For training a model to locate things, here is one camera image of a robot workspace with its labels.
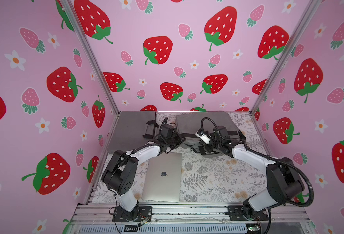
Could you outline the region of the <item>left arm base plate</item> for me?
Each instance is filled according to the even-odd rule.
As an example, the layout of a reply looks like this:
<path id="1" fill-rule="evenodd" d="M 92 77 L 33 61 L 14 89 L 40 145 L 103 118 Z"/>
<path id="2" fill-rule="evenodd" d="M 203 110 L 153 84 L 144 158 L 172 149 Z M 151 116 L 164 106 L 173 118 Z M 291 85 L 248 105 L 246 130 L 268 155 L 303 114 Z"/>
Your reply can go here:
<path id="1" fill-rule="evenodd" d="M 142 222 L 152 218 L 152 206 L 135 207 L 131 212 L 126 211 L 121 206 L 116 206 L 113 212 L 113 222 Z"/>

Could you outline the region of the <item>grey zippered laptop sleeve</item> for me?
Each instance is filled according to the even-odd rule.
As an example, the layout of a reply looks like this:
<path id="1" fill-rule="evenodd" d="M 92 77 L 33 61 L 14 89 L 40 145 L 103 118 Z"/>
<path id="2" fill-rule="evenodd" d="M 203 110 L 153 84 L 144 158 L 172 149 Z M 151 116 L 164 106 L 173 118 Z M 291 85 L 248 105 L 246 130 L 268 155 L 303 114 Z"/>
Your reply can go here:
<path id="1" fill-rule="evenodd" d="M 151 141 L 159 128 L 156 111 L 123 111 L 111 136 L 108 153 L 130 151 Z"/>

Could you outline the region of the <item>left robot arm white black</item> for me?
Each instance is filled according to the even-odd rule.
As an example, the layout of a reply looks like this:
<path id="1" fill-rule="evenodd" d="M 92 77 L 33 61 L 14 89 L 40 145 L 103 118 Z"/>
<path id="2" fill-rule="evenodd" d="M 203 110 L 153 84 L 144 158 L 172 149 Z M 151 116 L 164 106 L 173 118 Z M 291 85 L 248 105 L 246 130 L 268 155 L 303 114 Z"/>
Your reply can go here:
<path id="1" fill-rule="evenodd" d="M 158 134 L 147 144 L 127 152 L 115 151 L 103 172 L 102 182 L 108 190 L 114 192 L 118 208 L 129 219 L 135 219 L 138 215 L 139 201 L 132 191 L 138 165 L 163 153 L 170 153 L 185 141 L 178 133 L 177 125 L 168 124 L 167 121 L 168 118 L 165 117 Z"/>

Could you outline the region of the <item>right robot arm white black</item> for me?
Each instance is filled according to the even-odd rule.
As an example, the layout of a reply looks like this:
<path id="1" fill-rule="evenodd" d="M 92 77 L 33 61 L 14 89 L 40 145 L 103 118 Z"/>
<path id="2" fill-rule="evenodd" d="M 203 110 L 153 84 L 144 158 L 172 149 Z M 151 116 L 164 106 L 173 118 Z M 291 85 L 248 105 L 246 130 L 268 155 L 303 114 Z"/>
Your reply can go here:
<path id="1" fill-rule="evenodd" d="M 251 165 L 266 175 L 266 189 L 243 202 L 242 212 L 245 218 L 254 218 L 263 210 L 269 211 L 286 204 L 297 207 L 312 205 L 314 201 L 312 184 L 290 159 L 273 158 L 251 149 L 240 131 L 236 131 L 235 137 L 231 138 L 224 126 L 217 126 L 215 123 L 212 133 L 205 131 L 204 121 L 213 120 L 204 117 L 196 136 L 204 143 L 207 151 L 218 150 L 222 154 Z"/>

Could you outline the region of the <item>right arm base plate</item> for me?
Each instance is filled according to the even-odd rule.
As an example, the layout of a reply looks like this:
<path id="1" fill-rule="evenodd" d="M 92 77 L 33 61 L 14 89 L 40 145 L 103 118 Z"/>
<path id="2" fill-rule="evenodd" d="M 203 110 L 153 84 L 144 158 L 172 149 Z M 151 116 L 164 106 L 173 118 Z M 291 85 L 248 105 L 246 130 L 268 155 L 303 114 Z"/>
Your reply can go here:
<path id="1" fill-rule="evenodd" d="M 268 213 L 266 209 L 261 211 L 253 211 L 251 208 L 242 205 L 232 205 L 227 207 L 225 213 L 231 221 L 268 221 Z"/>

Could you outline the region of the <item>silver laptop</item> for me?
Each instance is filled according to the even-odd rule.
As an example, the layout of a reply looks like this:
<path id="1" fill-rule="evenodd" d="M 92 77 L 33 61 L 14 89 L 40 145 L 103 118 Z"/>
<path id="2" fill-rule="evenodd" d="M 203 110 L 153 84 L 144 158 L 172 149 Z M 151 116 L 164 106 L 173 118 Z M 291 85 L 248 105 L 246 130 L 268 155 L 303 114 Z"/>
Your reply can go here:
<path id="1" fill-rule="evenodd" d="M 168 153 L 151 158 L 142 192 L 149 201 L 179 202 L 182 154 Z"/>

